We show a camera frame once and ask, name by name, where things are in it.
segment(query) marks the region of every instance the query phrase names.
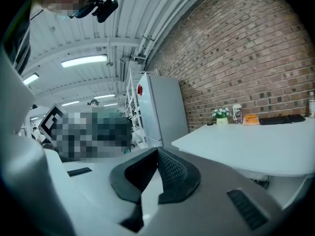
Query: water bottle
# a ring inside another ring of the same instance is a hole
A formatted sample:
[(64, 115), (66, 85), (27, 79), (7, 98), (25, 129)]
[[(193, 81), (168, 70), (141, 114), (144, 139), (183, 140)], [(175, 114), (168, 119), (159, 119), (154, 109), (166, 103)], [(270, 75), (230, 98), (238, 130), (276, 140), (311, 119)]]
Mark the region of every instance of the water bottle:
[(236, 124), (242, 124), (242, 105), (235, 104), (233, 105), (233, 120), (235, 120)]
[(314, 97), (314, 92), (310, 92), (309, 108), (310, 108), (310, 117), (315, 118), (315, 97)]

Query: ceiling fixture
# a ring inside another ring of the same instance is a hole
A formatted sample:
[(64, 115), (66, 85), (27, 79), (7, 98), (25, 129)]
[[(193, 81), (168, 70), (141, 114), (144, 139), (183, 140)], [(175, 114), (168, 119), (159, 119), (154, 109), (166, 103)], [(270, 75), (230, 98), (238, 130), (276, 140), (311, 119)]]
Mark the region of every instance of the ceiling fixture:
[(104, 105), (104, 107), (109, 107), (109, 106), (114, 106), (114, 105), (118, 105), (118, 103)]
[(109, 94), (109, 95), (97, 96), (97, 97), (94, 97), (94, 99), (100, 99), (100, 98), (105, 98), (105, 97), (114, 97), (114, 96), (115, 96), (114, 94)]
[(28, 77), (26, 80), (23, 80), (23, 83), (24, 83), (25, 85), (28, 85), (29, 83), (31, 83), (31, 82), (37, 80), (38, 78), (39, 78), (39, 75), (36, 74), (36, 73), (34, 73), (32, 76)]
[(66, 68), (74, 65), (81, 65), (87, 63), (95, 63), (95, 62), (107, 62), (107, 55), (97, 55), (97, 56), (89, 56), (78, 59), (71, 59), (67, 61), (61, 62), (61, 65)]
[(78, 103), (80, 101), (73, 101), (73, 102), (69, 102), (69, 103), (65, 103), (65, 104), (62, 104), (62, 106), (68, 106), (68, 105), (71, 105), (71, 104), (75, 104), (75, 103)]

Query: brick wall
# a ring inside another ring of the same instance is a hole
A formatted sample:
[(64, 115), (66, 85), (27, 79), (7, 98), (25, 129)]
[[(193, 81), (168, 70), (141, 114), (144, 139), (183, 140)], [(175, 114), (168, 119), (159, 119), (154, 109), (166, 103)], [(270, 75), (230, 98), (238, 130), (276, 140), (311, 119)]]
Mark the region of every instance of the brick wall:
[(284, 0), (204, 0), (183, 17), (148, 65), (180, 80), (189, 131), (217, 107), (244, 114), (307, 112), (315, 52)]

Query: black keyboard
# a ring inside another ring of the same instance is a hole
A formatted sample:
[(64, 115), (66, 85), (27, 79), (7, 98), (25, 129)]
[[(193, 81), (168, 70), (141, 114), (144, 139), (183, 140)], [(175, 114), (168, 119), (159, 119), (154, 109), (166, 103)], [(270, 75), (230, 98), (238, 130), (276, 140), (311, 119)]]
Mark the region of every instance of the black keyboard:
[(285, 124), (305, 121), (305, 118), (301, 115), (291, 115), (291, 116), (276, 116), (269, 118), (259, 119), (260, 125), (272, 125), (272, 124)]

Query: black slot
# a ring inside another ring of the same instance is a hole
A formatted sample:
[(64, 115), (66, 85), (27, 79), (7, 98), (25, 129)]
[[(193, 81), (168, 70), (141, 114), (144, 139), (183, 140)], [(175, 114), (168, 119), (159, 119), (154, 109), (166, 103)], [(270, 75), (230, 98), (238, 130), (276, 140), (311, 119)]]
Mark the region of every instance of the black slot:
[(86, 168), (82, 168), (82, 169), (78, 169), (78, 170), (68, 171), (68, 175), (70, 177), (74, 177), (74, 176), (81, 175), (81, 174), (84, 174), (84, 173), (87, 173), (90, 171), (92, 171), (92, 170), (90, 168), (86, 167)]
[(241, 190), (231, 190), (227, 195), (252, 231), (268, 222), (268, 219)]

